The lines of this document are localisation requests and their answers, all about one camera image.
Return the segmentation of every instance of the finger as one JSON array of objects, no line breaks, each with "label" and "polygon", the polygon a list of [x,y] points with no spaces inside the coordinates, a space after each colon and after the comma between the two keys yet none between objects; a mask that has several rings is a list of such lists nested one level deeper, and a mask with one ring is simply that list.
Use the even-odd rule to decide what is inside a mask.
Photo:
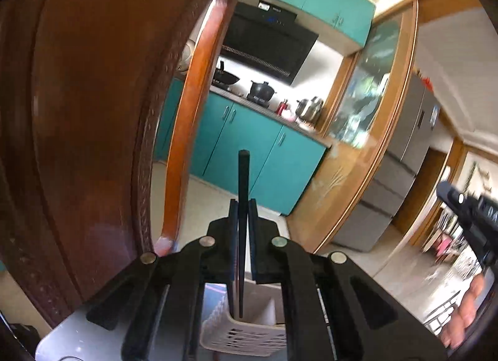
[{"label": "finger", "polygon": [[484,276],[482,273],[477,274],[470,283],[470,291],[477,297],[484,289]]},{"label": "finger", "polygon": [[441,334],[439,335],[439,338],[441,342],[443,343],[444,347],[448,347],[451,343],[451,337],[450,333],[448,332],[448,328],[446,326],[443,326],[443,329],[441,330]]},{"label": "finger", "polygon": [[465,338],[464,321],[458,314],[458,311],[455,310],[452,313],[451,320],[447,323],[447,326],[451,339],[451,348],[455,349],[463,343]]},{"label": "finger", "polygon": [[476,318],[476,306],[474,302],[476,296],[472,291],[467,291],[462,298],[462,302],[458,308],[458,314],[464,321],[464,327],[469,327],[474,319]]}]

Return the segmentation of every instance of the white basket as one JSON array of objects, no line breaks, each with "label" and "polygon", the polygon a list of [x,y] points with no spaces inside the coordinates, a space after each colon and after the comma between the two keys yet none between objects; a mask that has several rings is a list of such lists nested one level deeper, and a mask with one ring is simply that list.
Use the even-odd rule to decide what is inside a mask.
[{"label": "white basket", "polygon": [[[260,292],[255,295],[254,291],[258,290]],[[244,313],[250,313],[246,312],[246,308],[249,310],[254,307],[259,308],[250,316],[252,321],[272,323],[272,325],[233,319],[225,296],[203,323],[200,343],[206,349],[220,353],[268,357],[286,346],[285,327],[275,325],[275,313],[283,311],[280,289],[272,286],[256,286],[246,280],[244,291],[247,292],[247,295],[244,295]]]}]

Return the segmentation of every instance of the refrigerator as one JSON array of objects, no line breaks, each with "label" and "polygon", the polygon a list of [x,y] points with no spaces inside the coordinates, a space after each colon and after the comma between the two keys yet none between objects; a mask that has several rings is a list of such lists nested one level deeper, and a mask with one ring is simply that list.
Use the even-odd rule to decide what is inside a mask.
[{"label": "refrigerator", "polygon": [[333,242],[369,252],[398,212],[429,149],[439,103],[412,76],[398,124],[380,166]]}]

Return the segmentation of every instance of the white floor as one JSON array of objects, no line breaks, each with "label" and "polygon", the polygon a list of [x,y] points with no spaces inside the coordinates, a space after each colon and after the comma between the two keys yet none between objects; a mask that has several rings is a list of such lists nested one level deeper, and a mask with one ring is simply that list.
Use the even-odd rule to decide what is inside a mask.
[{"label": "white floor", "polygon": [[[151,228],[154,241],[162,228],[164,209],[165,165],[154,163],[151,184]],[[185,215],[177,240],[180,250],[188,242],[204,236],[211,221],[226,217],[230,199],[226,191],[190,177]],[[258,207],[259,215],[277,223],[280,234],[289,237],[285,217]],[[468,289],[470,279],[462,279],[448,265],[435,266],[430,254],[420,253],[407,246],[379,273],[379,267],[402,236],[395,228],[388,228],[370,253],[330,246],[330,251],[341,250],[407,308],[420,321],[454,293],[460,298]],[[249,250],[246,250],[246,271],[250,270]],[[11,323],[33,325],[43,337],[50,328],[8,272],[0,272],[0,310]]]},{"label": "white floor", "polygon": [[434,257],[418,248],[405,246],[382,271],[381,265],[396,247],[402,235],[389,227],[369,253],[330,246],[330,251],[346,253],[358,266],[389,292],[421,322],[453,294],[461,292],[459,300],[469,288],[471,279],[463,280],[447,264],[436,266]]},{"label": "white floor", "polygon": [[[153,241],[161,233],[164,212],[165,165],[154,163],[151,182],[150,219]],[[188,242],[204,236],[209,223],[215,219],[228,216],[230,200],[237,199],[227,191],[213,186],[197,177],[190,176],[187,189],[187,202],[182,226],[178,233],[177,250],[181,250]],[[259,216],[275,221],[281,236],[289,237],[285,217],[267,208],[258,206]],[[249,249],[246,249],[246,271],[251,269]]]}]

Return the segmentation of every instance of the kitchen backsplash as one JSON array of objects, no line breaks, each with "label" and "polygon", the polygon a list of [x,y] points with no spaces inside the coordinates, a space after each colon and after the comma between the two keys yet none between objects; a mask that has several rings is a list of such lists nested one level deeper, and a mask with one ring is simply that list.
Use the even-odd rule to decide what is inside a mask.
[{"label": "kitchen backsplash", "polygon": [[220,60],[222,60],[225,62],[227,72],[240,77],[240,80],[233,85],[233,91],[238,94],[245,97],[251,89],[252,80],[258,83],[266,81],[275,90],[268,108],[275,111],[282,100],[288,99],[291,108],[295,110],[297,100],[318,96],[325,101],[342,59],[343,56],[339,52],[316,41],[291,86],[223,56],[218,58],[218,67],[220,67]]}]

